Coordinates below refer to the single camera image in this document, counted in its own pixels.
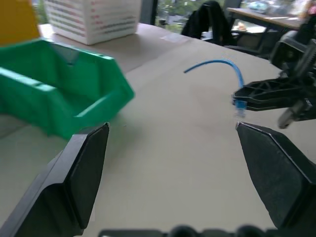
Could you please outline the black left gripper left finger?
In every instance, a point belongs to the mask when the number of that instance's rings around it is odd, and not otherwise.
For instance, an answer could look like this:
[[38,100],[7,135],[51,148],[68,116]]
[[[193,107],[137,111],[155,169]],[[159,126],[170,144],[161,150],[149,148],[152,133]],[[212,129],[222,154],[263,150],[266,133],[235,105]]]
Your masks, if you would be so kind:
[[102,178],[109,124],[74,134],[28,187],[2,237],[75,237],[87,228]]

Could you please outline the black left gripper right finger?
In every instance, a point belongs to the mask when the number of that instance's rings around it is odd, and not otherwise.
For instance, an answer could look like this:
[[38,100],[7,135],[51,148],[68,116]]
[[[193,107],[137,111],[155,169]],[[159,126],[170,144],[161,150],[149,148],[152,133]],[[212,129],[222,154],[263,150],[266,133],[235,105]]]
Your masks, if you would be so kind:
[[315,229],[316,165],[284,134],[238,122],[236,130],[252,183],[273,224]]

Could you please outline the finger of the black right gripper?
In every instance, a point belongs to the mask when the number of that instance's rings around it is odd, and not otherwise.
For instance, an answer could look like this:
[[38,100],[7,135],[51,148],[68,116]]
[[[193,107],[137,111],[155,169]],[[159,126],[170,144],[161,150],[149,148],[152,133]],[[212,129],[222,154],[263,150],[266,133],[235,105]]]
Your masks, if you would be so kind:
[[279,101],[264,101],[262,103],[247,102],[246,109],[249,111],[266,111],[292,107],[298,99],[282,99]]
[[312,79],[277,78],[250,82],[235,91],[233,98],[242,101],[267,101],[315,94],[316,86]]

